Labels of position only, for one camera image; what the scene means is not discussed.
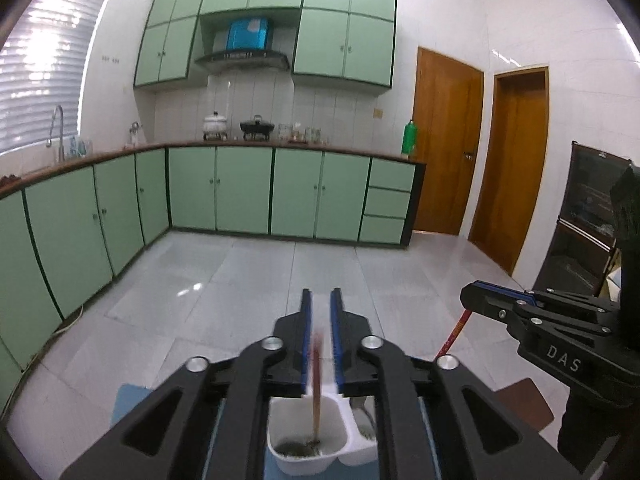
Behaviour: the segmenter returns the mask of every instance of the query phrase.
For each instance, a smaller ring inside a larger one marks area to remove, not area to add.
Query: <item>green thermos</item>
[[[415,137],[418,134],[418,127],[415,125],[414,120],[411,119],[407,126],[404,127],[404,136],[402,136],[402,153],[405,155],[411,155],[415,146]]]

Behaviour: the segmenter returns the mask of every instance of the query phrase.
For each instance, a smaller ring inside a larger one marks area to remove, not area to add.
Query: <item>window blind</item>
[[[0,51],[0,153],[47,139],[56,105],[64,135],[78,133],[82,77],[105,3],[32,0],[24,11]]]

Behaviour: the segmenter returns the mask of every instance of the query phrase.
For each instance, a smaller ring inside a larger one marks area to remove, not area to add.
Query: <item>green drawer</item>
[[[409,207],[411,193],[389,189],[369,188],[367,192],[366,215],[394,216],[404,218]]]
[[[404,219],[401,218],[363,216],[362,228],[360,229],[360,241],[399,244],[403,227]]]
[[[414,173],[413,164],[374,158],[371,163],[369,185],[411,191],[414,185]]]

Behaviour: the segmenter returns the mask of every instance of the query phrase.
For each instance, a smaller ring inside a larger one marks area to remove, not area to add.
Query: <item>countertop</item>
[[[10,195],[16,191],[20,191],[27,186],[32,186],[37,182],[47,180],[59,174],[68,173],[69,171],[79,170],[93,164],[105,162],[120,156],[132,155],[133,153],[148,152],[150,150],[158,150],[160,148],[188,148],[191,146],[255,146],[260,148],[285,148],[292,150],[315,150],[320,152],[344,153],[347,155],[375,156],[385,160],[393,160],[396,162],[406,162],[410,164],[422,164],[413,160],[407,160],[397,155],[389,155],[388,153],[369,152],[364,150],[352,150],[351,148],[339,148],[337,146],[322,144],[303,144],[298,142],[276,142],[276,141],[247,141],[247,140],[191,140],[187,142],[163,142],[159,144],[145,144],[135,148],[123,148],[113,152],[97,153],[95,155],[83,158],[75,158],[63,164],[49,166],[41,170],[34,171],[22,176],[20,180],[0,189],[0,198]]]

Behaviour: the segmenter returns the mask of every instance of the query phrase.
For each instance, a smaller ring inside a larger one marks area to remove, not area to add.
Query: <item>silver screw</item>
[[[262,348],[265,350],[280,350],[283,344],[282,339],[274,336],[265,337],[262,340]]]
[[[438,360],[436,362],[438,364],[438,367],[442,368],[443,370],[453,370],[455,368],[458,368],[458,365],[460,364],[458,358],[450,354],[438,357]]]
[[[204,357],[192,357],[187,361],[186,367],[190,372],[203,372],[209,366],[209,360]]]
[[[380,348],[382,346],[382,339],[380,339],[377,335],[368,335],[362,338],[360,344],[364,346],[364,348],[368,348],[369,350],[375,350],[376,348]]]

